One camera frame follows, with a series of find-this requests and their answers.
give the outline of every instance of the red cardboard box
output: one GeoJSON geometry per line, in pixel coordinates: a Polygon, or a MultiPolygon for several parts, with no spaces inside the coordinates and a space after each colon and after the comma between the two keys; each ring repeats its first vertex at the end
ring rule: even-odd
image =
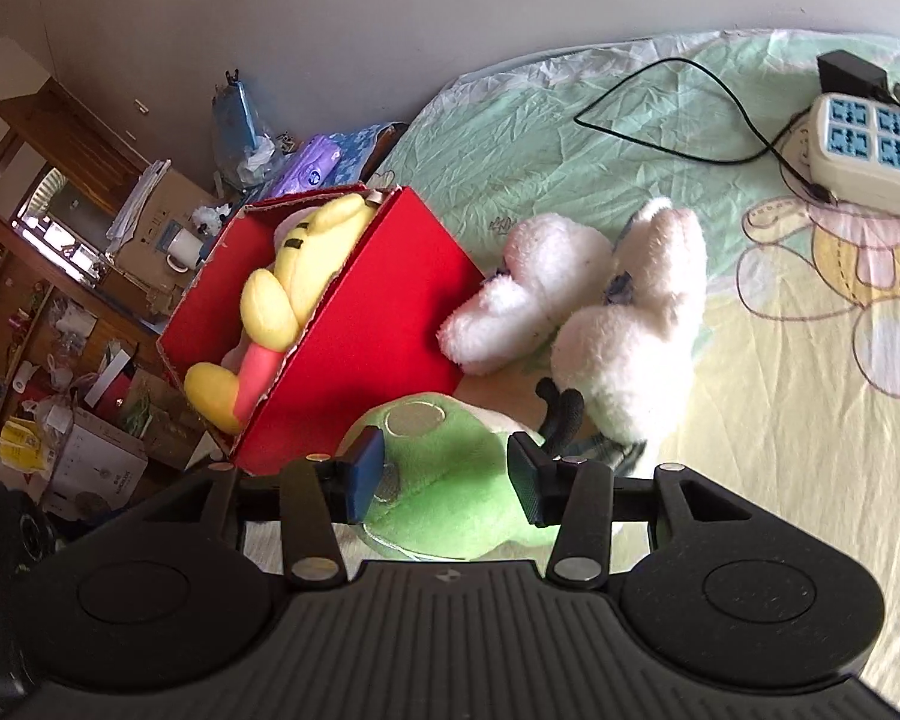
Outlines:
{"type": "MultiPolygon", "coordinates": [[[[240,293],[252,271],[274,261],[277,225],[348,191],[367,194],[362,185],[311,191],[245,206],[232,218],[157,342],[176,386],[191,365],[220,362],[240,340],[240,293]]],[[[276,473],[302,455],[332,454],[353,422],[386,401],[450,394],[461,372],[440,354],[437,329],[481,280],[412,189],[389,190],[233,440],[231,460],[276,473]]]]}

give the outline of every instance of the purple package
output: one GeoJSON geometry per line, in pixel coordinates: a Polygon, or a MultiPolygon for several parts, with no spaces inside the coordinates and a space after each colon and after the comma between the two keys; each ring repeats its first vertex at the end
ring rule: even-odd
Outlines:
{"type": "Polygon", "coordinates": [[[326,135],[314,135],[306,146],[292,157],[280,177],[271,183],[264,197],[279,197],[298,191],[317,189],[324,178],[333,172],[340,162],[341,151],[326,135]]]}

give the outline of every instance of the ribbed black surface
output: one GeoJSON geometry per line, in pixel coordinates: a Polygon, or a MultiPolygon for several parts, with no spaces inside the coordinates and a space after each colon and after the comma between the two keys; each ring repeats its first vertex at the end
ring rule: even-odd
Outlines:
{"type": "Polygon", "coordinates": [[[110,697],[44,685],[15,720],[864,720],[898,718],[846,682],[787,697],[722,692],[669,672],[607,601],[523,562],[367,565],[299,596],[245,659],[184,688],[110,697]]]}

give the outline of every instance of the green plush toy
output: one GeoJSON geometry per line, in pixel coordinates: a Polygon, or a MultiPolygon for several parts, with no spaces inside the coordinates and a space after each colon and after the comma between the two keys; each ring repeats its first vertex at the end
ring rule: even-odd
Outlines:
{"type": "Polygon", "coordinates": [[[557,528],[535,528],[506,475],[506,442],[537,432],[501,413],[448,395],[425,392],[394,400],[363,415],[338,454],[367,425],[386,442],[384,476],[359,529],[385,557],[476,560],[506,542],[550,546],[557,528]]]}

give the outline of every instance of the bed sheet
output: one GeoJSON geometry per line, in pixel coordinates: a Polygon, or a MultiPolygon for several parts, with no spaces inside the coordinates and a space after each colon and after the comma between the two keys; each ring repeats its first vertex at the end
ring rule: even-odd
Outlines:
{"type": "MultiPolygon", "coordinates": [[[[900,220],[820,209],[770,157],[709,167],[571,121],[624,74],[683,55],[716,71],[770,134],[812,103],[816,56],[840,47],[900,80],[900,41],[802,31],[670,36],[514,62],[445,88],[381,174],[413,186],[487,271],[530,215],[556,211],[613,237],[653,196],[696,210],[709,256],[706,327],[686,418],[655,459],[687,463],[874,573],[887,621],[864,678],[900,707],[900,220]]],[[[759,147],[719,88],[687,66],[644,74],[590,117],[710,157],[759,147]]],[[[800,135],[797,125],[786,146],[797,162],[800,135]]],[[[533,384],[547,367],[544,348],[465,379],[457,394],[533,424],[533,384]]],[[[624,536],[617,566],[642,548],[624,536]]]]}

